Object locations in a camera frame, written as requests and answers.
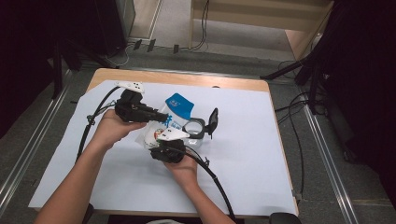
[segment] white paper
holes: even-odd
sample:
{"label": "white paper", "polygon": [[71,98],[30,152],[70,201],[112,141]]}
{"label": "white paper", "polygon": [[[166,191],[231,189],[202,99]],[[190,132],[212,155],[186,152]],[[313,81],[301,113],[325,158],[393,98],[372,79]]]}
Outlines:
{"label": "white paper", "polygon": [[[29,207],[42,207],[70,171],[88,122],[86,117],[94,112],[114,83],[105,81],[80,98]],[[236,215],[297,213],[269,92],[158,83],[144,83],[144,87],[142,103],[154,108],[178,92],[195,103],[191,113],[194,118],[207,122],[213,109],[219,109],[219,126],[213,139],[206,135],[198,153],[210,160],[209,168],[218,177]],[[108,101],[119,99],[122,91],[115,91]],[[95,128],[92,127],[86,144]],[[130,133],[107,152],[91,197],[94,208],[107,213],[196,214],[163,163],[152,159],[149,151],[134,141],[138,135],[139,131]],[[228,214],[218,188],[202,168],[198,170],[198,179],[208,197]]]}

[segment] white plastic part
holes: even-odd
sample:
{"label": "white plastic part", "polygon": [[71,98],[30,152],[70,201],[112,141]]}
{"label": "white plastic part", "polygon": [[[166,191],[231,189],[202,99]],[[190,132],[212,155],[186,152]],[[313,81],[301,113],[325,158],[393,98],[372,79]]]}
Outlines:
{"label": "white plastic part", "polygon": [[140,92],[140,93],[145,92],[142,82],[116,81],[115,84],[118,87],[130,90],[130,91],[136,91],[136,92]]}
{"label": "white plastic part", "polygon": [[188,137],[190,137],[190,135],[188,133],[185,133],[179,129],[171,127],[171,128],[165,129],[160,135],[158,135],[157,139],[160,139],[163,141],[172,141],[172,140],[188,138]]}

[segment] table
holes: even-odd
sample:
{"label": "table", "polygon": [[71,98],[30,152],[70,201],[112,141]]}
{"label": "table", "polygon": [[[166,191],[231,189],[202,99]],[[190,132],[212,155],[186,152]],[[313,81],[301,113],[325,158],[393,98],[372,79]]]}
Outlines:
{"label": "table", "polygon": [[[213,140],[206,136],[198,153],[211,161],[210,168],[219,178],[236,216],[268,217],[274,212],[298,215],[266,82],[205,74],[113,69],[95,72],[29,207],[39,210],[73,167],[87,113],[114,87],[115,80],[142,81],[146,89],[142,103],[152,107],[158,108],[175,92],[195,103],[192,117],[208,119],[213,108],[218,107],[219,126]],[[113,99],[118,99],[121,92],[115,91]],[[92,126],[87,143],[94,129]],[[163,164],[152,159],[149,152],[134,141],[138,134],[139,131],[130,133],[107,152],[91,197],[95,211],[196,217],[195,208]],[[198,179],[203,191],[228,213],[219,190],[201,168]]]}
{"label": "table", "polygon": [[[206,0],[191,0],[190,47],[193,20],[200,20]],[[207,19],[286,30],[296,60],[308,51],[326,26],[330,0],[210,0]]]}

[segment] metal rail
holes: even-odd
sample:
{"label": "metal rail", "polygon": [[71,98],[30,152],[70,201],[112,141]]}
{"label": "metal rail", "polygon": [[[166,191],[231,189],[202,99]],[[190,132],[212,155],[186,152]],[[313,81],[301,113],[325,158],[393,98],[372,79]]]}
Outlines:
{"label": "metal rail", "polygon": [[62,89],[58,97],[49,103],[49,106],[43,118],[40,120],[37,127],[35,128],[34,133],[26,144],[23,152],[15,163],[6,181],[1,186],[0,217],[6,211],[12,196],[18,188],[18,185],[21,183],[21,180],[26,173],[29,164],[31,163],[35,153],[37,152],[38,147],[40,146],[41,141],[43,140],[47,132],[47,129],[49,128],[53,118],[55,117],[59,107],[61,106],[62,101],[64,100],[64,97],[66,96],[69,89],[71,79],[72,73],[70,70],[68,70],[64,75],[64,88]]}
{"label": "metal rail", "polygon": [[304,112],[318,144],[320,156],[323,159],[324,166],[330,178],[332,189],[334,190],[335,197],[344,216],[344,220],[346,224],[359,224],[352,202],[350,201],[347,194],[347,190],[344,186],[341,176],[338,174],[334,161],[332,160],[332,153],[327,146],[323,133],[318,124],[317,117],[311,113],[308,105],[304,107]]}

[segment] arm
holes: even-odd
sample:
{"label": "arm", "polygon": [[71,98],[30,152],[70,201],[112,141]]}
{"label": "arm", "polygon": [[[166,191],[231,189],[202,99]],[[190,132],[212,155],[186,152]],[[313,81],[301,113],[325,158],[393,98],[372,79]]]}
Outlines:
{"label": "arm", "polygon": [[180,163],[165,163],[165,166],[172,172],[176,182],[190,198],[204,224],[234,223],[199,187],[195,160],[185,156]]}
{"label": "arm", "polygon": [[44,204],[35,223],[80,224],[106,152],[130,131],[145,125],[146,123],[123,122],[114,110],[108,110],[99,122],[92,140],[64,181]]}

